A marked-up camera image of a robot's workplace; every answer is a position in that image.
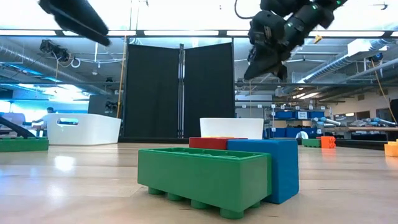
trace black equipment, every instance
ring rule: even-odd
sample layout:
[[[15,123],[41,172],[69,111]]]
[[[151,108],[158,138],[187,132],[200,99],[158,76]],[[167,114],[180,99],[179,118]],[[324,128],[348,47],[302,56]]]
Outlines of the black equipment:
[[[106,37],[108,28],[87,0],[40,0],[39,5],[46,13],[54,15],[62,29],[105,46],[111,44]]]
[[[15,131],[17,133],[17,136],[22,136],[24,137],[24,139],[27,139],[28,137],[35,137],[35,135],[32,134],[30,131],[26,130],[25,128],[19,125],[12,123],[11,121],[7,120],[6,118],[3,118],[2,116],[0,116],[0,124]]]
[[[304,39],[317,25],[327,29],[335,19],[333,11],[346,1],[261,0],[262,11],[250,22],[249,38],[253,47],[244,79],[265,73],[286,79],[287,69],[282,62],[290,58],[296,46],[304,44]]]

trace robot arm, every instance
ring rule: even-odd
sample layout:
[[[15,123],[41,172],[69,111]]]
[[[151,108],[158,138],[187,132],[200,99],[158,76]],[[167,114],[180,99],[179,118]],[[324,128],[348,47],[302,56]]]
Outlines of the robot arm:
[[[290,52],[304,43],[317,26],[327,29],[335,19],[333,12],[347,0],[261,0],[258,12],[250,22],[252,44],[249,68],[244,79],[250,80],[273,73],[284,80],[287,69],[282,64]]]

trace orange toy block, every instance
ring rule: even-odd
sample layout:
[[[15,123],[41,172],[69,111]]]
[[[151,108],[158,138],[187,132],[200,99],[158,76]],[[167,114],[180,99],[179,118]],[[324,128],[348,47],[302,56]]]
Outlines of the orange toy block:
[[[321,148],[322,149],[334,149],[336,147],[336,138],[333,136],[322,136],[321,137]]]
[[[388,144],[385,144],[384,154],[386,156],[398,157],[398,142],[388,142]]]

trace toy block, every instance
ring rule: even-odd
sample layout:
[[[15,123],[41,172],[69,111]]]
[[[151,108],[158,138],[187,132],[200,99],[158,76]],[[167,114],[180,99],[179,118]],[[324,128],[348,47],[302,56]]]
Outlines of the toy block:
[[[386,156],[398,157],[398,142],[388,142],[388,144],[385,144],[384,154]]]
[[[303,139],[302,145],[305,147],[321,147],[321,139]]]
[[[221,149],[226,150],[226,143],[229,139],[246,139],[234,137],[218,137],[218,138],[189,138],[189,147],[197,149]]]
[[[271,155],[211,149],[141,149],[138,183],[150,194],[167,194],[172,201],[220,208],[222,217],[239,219],[271,194]]]
[[[299,192],[296,140],[228,140],[228,151],[269,153],[272,156],[272,194],[266,202],[280,204]]]
[[[26,152],[26,151],[48,151],[49,140],[47,138],[23,137],[1,138],[0,152]]]
[[[336,147],[336,138],[333,136],[322,136],[321,137],[321,148],[322,149],[334,149]]]

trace red toy block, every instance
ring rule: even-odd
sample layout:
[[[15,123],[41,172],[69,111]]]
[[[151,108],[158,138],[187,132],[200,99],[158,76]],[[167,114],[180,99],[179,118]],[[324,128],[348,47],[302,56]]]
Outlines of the red toy block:
[[[321,137],[321,148],[322,149],[334,149],[336,147],[336,138],[333,136],[322,136]]]
[[[230,139],[247,139],[247,138],[189,138],[189,147],[197,149],[220,149],[226,150],[226,143]]]

